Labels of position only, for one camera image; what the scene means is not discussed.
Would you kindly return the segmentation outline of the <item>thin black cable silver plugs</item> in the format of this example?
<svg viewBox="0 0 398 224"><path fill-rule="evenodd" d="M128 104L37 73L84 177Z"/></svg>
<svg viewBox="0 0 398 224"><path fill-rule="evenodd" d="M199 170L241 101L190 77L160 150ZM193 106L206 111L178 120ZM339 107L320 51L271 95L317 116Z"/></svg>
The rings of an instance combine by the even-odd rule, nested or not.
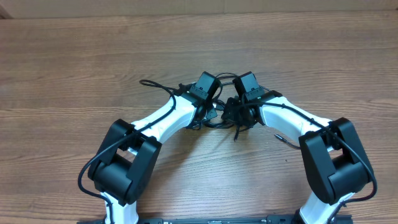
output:
<svg viewBox="0 0 398 224"><path fill-rule="evenodd" d="M222 93L222 90L223 90L223 87L224 87L224 86L228 86L228 85L232 85L232 84L233 84L232 82L222 83L222 84L220 85L220 92L219 92L219 94ZM268 88L266 88L266 87L264 87L264 86L262 86L262 85L260 85L260 87L261 87L262 89L264 89L265 91L271 92L270 89L268 89ZM222 101L222 100L219 100L219 99L215 100L215 102L213 103L213 105L214 105L215 109L216 109L216 110L219 110L219 111L224 111L225 108L226 108L226 103L225 103L224 101ZM229 128L232 128L234 125L235 125L235 124L234 124L232 121L222 121L220 124L216 124L216 128L220 128L220 129L229 129ZM249 126L249 127L246 127L246 128L244 128L244 129L240 130L240 125L237 125L237 127L236 127L236 134L235 134L235 136L234 136L234 141L236 141L236 140L238 139L239 133L241 133L241 132L243 132L243 131L247 131L248 129L251 129L253 126L254 126L254 125L251 125L251 126ZM300 149L299 146L296 146L296 145L292 144L291 142L289 142L288 140L286 140L285 138L283 138L283 137L280 136L279 134L274 134L274 136L275 136L278 140L280 140L281 142L287 144L289 147L291 147L291 148L293 148L293 149L297 149L297 150Z"/></svg>

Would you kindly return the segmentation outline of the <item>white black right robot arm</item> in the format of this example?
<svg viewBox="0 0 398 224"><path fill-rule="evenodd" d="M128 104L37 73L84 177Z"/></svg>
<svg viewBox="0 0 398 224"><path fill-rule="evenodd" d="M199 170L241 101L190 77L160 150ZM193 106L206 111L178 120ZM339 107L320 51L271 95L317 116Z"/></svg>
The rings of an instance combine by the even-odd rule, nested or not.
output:
<svg viewBox="0 0 398 224"><path fill-rule="evenodd" d="M312 194L298 210L298 223L339 223L340 209L358 201L353 195L377 183L355 127L346 118L320 118L281 93L264 90L229 98L221 118L239 127L259 123L299 144Z"/></svg>

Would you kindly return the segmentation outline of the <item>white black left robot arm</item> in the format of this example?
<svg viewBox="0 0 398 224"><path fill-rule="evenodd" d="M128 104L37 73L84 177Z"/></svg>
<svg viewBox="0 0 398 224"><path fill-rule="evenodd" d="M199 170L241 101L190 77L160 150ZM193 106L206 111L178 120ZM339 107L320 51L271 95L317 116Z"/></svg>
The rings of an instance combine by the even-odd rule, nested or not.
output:
<svg viewBox="0 0 398 224"><path fill-rule="evenodd" d="M202 123L212 110L219 82L165 87L170 94L160 109L138 121L116 120L108 129L96 155L82 168L78 186L82 192L105 202L102 223L137 223L137 200L153 173L160 149L182 128ZM81 176L87 174L96 192L86 190Z"/></svg>

